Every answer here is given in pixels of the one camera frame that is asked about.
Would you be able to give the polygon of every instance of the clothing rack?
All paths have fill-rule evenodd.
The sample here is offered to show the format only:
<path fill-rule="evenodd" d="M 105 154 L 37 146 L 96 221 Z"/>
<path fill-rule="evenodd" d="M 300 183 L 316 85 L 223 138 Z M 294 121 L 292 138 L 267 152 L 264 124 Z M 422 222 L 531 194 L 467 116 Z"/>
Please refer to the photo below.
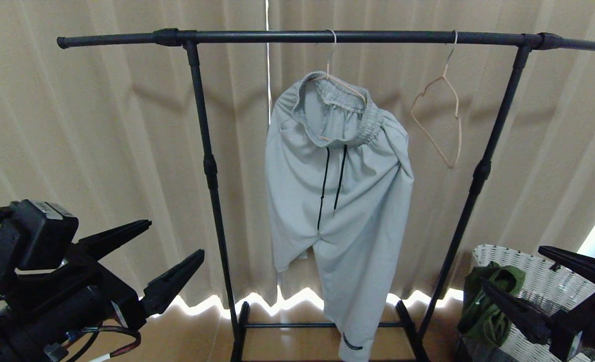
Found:
<path fill-rule="evenodd" d="M 335 32 L 338 43 L 454 43 L 454 32 L 426 32 L 426 31 L 341 31 Z M 203 167 L 210 190 L 210 200 L 217 229 L 217 242 L 221 255 L 226 293 L 228 295 L 228 308 L 230 309 L 230 320 L 234 335 L 234 344 L 231 355 L 231 362 L 242 360 L 246 331 L 249 328 L 317 328 L 334 327 L 334 323 L 251 323 L 248 321 L 249 304 L 243 303 L 239 318 L 235 311 L 235 297 L 232 291 L 230 279 L 230 268 L 228 264 L 228 249 L 226 236 L 221 216 L 221 204 L 219 202 L 219 190 L 217 185 L 217 163 L 212 154 L 210 146 L 210 132 L 208 131 L 208 117 L 206 113 L 203 85 L 201 82 L 201 71 L 199 69 L 199 43 L 333 43 L 334 35 L 326 31 L 198 31 L 178 30 L 173 28 L 161 29 L 152 33 L 141 34 L 115 34 L 115 35 L 93 35 L 85 37 L 58 37 L 60 48 L 72 48 L 79 46 L 96 46 L 111 44 L 159 44 L 162 46 L 182 46 L 187 51 L 188 61 L 192 72 L 192 83 L 194 85 L 194 96 L 197 103 L 199 116 L 199 128 L 201 129 L 201 140 L 203 142 Z M 380 323 L 379 327 L 400 327 L 404 328 L 409 343 L 412 346 L 416 360 L 429 360 L 424 350 L 422 339 L 426 333 L 429 322 L 434 313 L 436 302 L 440 294 L 445 290 L 445 284 L 451 266 L 460 246 L 463 233 L 467 227 L 474 205 L 481 193 L 485 181 L 488 179 L 492 168 L 492 156 L 496 149 L 500 133 L 505 125 L 509 108 L 514 100 L 516 88 L 519 85 L 523 68 L 532 50 L 552 49 L 575 49 L 595 51 L 595 41 L 568 39 L 550 33 L 540 34 L 501 34 L 501 33 L 479 33 L 460 32 L 458 44 L 489 44 L 516 46 L 518 51 L 513 63 L 513 70 L 509 76 L 505 94 L 500 102 L 500 108 L 490 134 L 483 158 L 474 170 L 472 184 L 469 189 L 465 206 L 456 226 L 456 231 L 447 250 L 445 261 L 440 270 L 438 281 L 424 314 L 424 319 L 419 330 L 416 331 L 414 322 L 408 314 L 402 300 L 396 304 L 396 312 L 400 317 L 399 322 Z"/>

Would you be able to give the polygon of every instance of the black drawstring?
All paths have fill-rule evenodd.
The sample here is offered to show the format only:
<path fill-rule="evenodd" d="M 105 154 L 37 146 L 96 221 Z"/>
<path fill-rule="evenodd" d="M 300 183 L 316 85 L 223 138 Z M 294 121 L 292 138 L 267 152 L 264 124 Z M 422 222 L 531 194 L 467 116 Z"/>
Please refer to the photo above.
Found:
<path fill-rule="evenodd" d="M 322 221 L 322 206 L 324 204 L 324 189 L 326 188 L 326 176 L 329 172 L 329 159 L 331 158 L 331 150 L 329 147 L 326 148 L 326 167 L 324 168 L 324 181 L 322 183 L 322 197 L 320 197 L 320 214 L 317 216 L 317 232 L 320 232 L 320 221 Z M 344 163 L 346 163 L 346 145 L 344 145 L 344 153 L 342 156 L 342 166 L 339 168 L 339 183 L 338 183 L 338 191 L 335 194 L 335 204 L 333 205 L 333 210 L 337 209 L 337 201 L 339 198 L 339 191 L 342 188 L 342 178 L 344 176 Z"/>
<path fill-rule="evenodd" d="M 329 172 L 329 158 L 331 158 L 331 151 L 329 147 L 326 148 L 326 167 L 324 168 L 324 182 L 322 183 L 322 197 L 320 197 L 320 215 L 317 216 L 317 232 L 320 232 L 320 220 L 322 220 L 322 205 L 324 204 L 324 188 L 326 186 L 326 174 Z"/>
<path fill-rule="evenodd" d="M 338 192 L 335 195 L 335 204 L 333 206 L 333 210 L 337 209 L 337 199 L 339 197 L 339 189 L 342 188 L 342 176 L 344 174 L 344 162 L 346 161 L 346 145 L 344 145 L 344 154 L 342 156 L 342 167 L 339 169 L 339 184 L 338 184 Z"/>

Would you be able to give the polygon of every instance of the brown tile floor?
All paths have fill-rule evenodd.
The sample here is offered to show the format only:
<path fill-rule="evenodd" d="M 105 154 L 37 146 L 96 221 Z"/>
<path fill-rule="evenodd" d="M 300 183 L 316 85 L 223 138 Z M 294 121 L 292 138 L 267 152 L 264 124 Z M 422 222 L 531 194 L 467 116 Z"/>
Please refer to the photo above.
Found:
<path fill-rule="evenodd" d="M 419 325 L 424 304 L 409 308 Z M 461 303 L 452 300 L 438 309 L 428 334 L 424 339 L 429 358 L 434 362 L 453 360 L 456 344 L 456 323 L 460 317 Z M 398 317 L 387 305 L 384 321 Z M 322 321 L 322 312 L 309 302 L 302 302 L 290 311 L 275 316 L 258 305 L 251 308 L 250 321 Z M 180 307 L 171 307 L 157 319 L 151 319 L 142 329 L 143 342 L 139 348 L 120 356 L 116 362 L 128 360 L 156 361 L 212 361 L 230 360 L 232 332 L 230 320 L 221 318 L 215 307 L 198 316 L 183 314 Z M 118 346 L 129 343 L 128 337 L 102 335 L 81 360 L 91 360 Z M 334 328 L 283 328 L 252 329 L 246 334 L 244 360 L 338 360 L 339 333 Z M 405 333 L 400 328 L 378 328 L 372 350 L 372 359 L 394 360 L 413 358 Z"/>

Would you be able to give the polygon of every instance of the sweatpants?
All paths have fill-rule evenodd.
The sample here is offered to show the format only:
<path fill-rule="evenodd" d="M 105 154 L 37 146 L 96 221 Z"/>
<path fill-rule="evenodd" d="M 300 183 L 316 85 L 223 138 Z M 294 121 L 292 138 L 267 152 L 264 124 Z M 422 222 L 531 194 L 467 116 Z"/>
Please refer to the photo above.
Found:
<path fill-rule="evenodd" d="M 266 146 L 278 272 L 313 247 L 339 357 L 369 359 L 398 262 L 413 173 L 408 135 L 366 89 L 306 75 L 277 99 Z"/>

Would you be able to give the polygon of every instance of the green clothing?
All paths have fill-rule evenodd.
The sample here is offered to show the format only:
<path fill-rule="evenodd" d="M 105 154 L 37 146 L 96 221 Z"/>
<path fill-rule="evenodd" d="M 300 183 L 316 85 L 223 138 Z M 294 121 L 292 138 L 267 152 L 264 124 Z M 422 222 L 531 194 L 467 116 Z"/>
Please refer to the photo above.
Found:
<path fill-rule="evenodd" d="M 490 262 L 477 266 L 465 277 L 463 314 L 458 331 L 465 337 L 490 346 L 500 347 L 507 339 L 512 323 L 485 295 L 480 278 L 488 279 L 503 291 L 517 296 L 525 281 L 525 272 L 516 266 L 500 266 Z"/>

